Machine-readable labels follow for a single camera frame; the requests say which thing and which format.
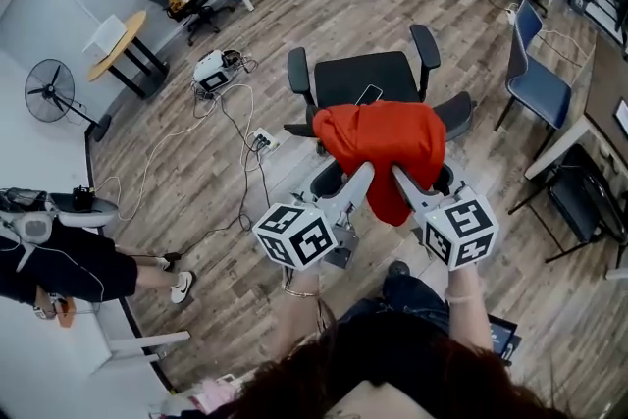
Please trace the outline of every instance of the white cube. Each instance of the white cube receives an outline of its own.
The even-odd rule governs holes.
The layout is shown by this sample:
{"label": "white cube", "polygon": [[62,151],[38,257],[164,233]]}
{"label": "white cube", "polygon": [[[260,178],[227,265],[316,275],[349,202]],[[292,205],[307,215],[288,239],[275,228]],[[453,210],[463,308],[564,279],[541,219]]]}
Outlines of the white cube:
{"label": "white cube", "polygon": [[253,226],[253,233],[273,262],[297,271],[338,246],[325,214],[313,206],[275,203]]}
{"label": "white cube", "polygon": [[127,26],[111,15],[96,29],[82,52],[92,63],[98,63],[111,54],[125,33]]}
{"label": "white cube", "polygon": [[450,271],[489,256],[499,231],[499,223],[483,195],[433,210],[425,220],[423,242]]}

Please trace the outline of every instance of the electric fan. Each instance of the electric fan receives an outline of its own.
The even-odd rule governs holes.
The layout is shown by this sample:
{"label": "electric fan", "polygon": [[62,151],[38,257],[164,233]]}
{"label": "electric fan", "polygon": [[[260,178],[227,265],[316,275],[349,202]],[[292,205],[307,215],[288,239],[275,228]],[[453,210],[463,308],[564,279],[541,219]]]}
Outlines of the electric fan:
{"label": "electric fan", "polygon": [[109,129],[111,116],[105,114],[99,123],[74,107],[75,80],[70,69],[58,60],[43,60],[33,67],[26,79],[24,98],[28,110],[43,123],[54,123],[72,110],[93,125],[96,141]]}

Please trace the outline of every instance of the round wooden table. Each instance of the round wooden table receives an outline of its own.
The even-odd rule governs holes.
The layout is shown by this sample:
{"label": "round wooden table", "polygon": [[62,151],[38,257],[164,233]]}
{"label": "round wooden table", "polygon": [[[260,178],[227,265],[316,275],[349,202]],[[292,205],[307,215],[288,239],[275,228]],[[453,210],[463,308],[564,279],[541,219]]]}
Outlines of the round wooden table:
{"label": "round wooden table", "polygon": [[165,77],[168,75],[168,71],[170,70],[168,63],[159,61],[159,59],[153,53],[151,53],[150,50],[137,38],[137,34],[141,30],[145,22],[146,11],[139,11],[125,21],[127,32],[116,44],[116,47],[114,47],[109,56],[91,67],[91,69],[89,70],[89,74],[87,74],[87,80],[89,82],[97,80],[105,72],[109,71],[116,77],[116,79],[118,79],[122,84],[124,84],[142,99],[152,96],[155,91],[157,91],[159,85],[154,86],[149,90],[144,90],[114,66],[116,60],[118,60],[118,58],[120,58],[120,56],[124,54],[125,56],[127,56],[127,58],[134,62],[135,65],[147,76],[151,75],[150,69],[148,69],[148,67],[146,67],[133,53],[130,52],[129,46],[133,44],[161,73],[163,79],[159,84],[161,85],[161,83],[163,83]]}

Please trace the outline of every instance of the power outlet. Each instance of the power outlet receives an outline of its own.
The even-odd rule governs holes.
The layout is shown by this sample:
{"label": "power outlet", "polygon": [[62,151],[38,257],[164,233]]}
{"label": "power outlet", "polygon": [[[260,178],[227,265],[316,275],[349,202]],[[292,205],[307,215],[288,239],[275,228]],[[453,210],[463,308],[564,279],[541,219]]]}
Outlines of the power outlet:
{"label": "power outlet", "polygon": [[514,25],[514,17],[516,16],[516,13],[512,11],[512,9],[506,9],[506,15],[508,16],[508,22],[511,25]]}
{"label": "power outlet", "polygon": [[262,136],[266,139],[266,142],[267,142],[266,148],[270,152],[273,152],[279,148],[279,141],[274,136],[269,134],[266,130],[264,130],[263,128],[258,128],[257,130],[255,130],[255,133],[253,134],[253,138],[257,138],[258,136]]}

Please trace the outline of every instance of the blue chair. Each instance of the blue chair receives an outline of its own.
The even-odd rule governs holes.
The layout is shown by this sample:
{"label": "blue chair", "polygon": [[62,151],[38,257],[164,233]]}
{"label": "blue chair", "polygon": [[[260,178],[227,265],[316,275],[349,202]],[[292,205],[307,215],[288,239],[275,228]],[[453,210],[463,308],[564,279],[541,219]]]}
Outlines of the blue chair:
{"label": "blue chair", "polygon": [[534,159],[541,155],[555,131],[562,127],[571,100],[569,85],[526,52],[542,26],[537,12],[528,0],[523,0],[515,17],[506,73],[506,89],[512,96],[495,125],[497,131],[515,100],[543,119],[548,124],[549,133]]}

